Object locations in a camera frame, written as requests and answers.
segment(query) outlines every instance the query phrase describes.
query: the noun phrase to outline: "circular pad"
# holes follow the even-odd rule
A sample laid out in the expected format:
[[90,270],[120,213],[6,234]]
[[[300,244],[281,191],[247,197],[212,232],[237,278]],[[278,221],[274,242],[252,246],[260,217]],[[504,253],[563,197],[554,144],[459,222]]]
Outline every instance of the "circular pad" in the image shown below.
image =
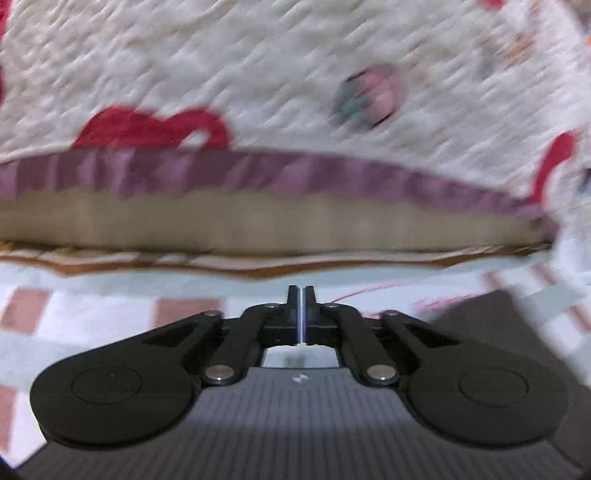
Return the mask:
[[460,391],[485,407],[507,407],[527,395],[527,380],[503,368],[483,368],[460,378]]
[[487,447],[549,435],[569,402],[564,382],[552,370],[478,343],[429,351],[410,378],[408,399],[438,432]]
[[33,383],[31,408],[47,436],[115,447],[165,430],[189,409],[193,384],[179,365],[142,345],[102,350],[62,360]]

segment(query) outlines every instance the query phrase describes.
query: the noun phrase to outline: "white quilted blanket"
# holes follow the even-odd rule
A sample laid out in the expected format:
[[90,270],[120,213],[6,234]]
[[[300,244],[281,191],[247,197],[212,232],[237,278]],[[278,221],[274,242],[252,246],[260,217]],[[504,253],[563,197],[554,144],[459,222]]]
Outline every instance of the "white quilted blanket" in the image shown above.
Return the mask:
[[554,139],[589,123],[582,35],[556,0],[13,0],[0,64],[0,161],[209,136],[527,198]]

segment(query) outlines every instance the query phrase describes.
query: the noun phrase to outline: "beige fabric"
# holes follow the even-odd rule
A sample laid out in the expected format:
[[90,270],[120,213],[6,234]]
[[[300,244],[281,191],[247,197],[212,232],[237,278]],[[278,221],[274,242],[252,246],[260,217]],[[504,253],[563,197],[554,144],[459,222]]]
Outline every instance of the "beige fabric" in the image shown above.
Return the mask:
[[202,190],[181,198],[68,190],[0,202],[0,241],[85,248],[293,254],[444,250],[542,240],[530,221],[326,195]]

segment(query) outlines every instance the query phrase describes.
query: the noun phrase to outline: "gray ribbed surface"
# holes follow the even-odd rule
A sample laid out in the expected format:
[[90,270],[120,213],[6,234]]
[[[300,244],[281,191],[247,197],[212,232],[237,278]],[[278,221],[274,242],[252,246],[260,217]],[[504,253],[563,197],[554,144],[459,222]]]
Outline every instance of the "gray ribbed surface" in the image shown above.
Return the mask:
[[[301,383],[294,376],[305,374]],[[46,446],[27,480],[571,480],[580,470],[547,442],[471,449],[418,424],[391,390],[346,369],[252,368],[206,390],[175,429],[141,446],[84,452]]]

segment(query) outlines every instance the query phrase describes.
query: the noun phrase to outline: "purple fabric trim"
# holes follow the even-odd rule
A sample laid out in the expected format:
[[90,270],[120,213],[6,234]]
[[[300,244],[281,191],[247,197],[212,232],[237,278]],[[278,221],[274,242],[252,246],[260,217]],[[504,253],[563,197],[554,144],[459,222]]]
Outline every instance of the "purple fabric trim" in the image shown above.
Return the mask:
[[528,199],[411,171],[335,155],[230,150],[80,149],[0,164],[0,196],[84,187],[129,197],[180,196],[215,187],[287,196],[331,193],[346,199],[407,202],[462,213],[494,213],[537,220],[554,238],[558,226]]

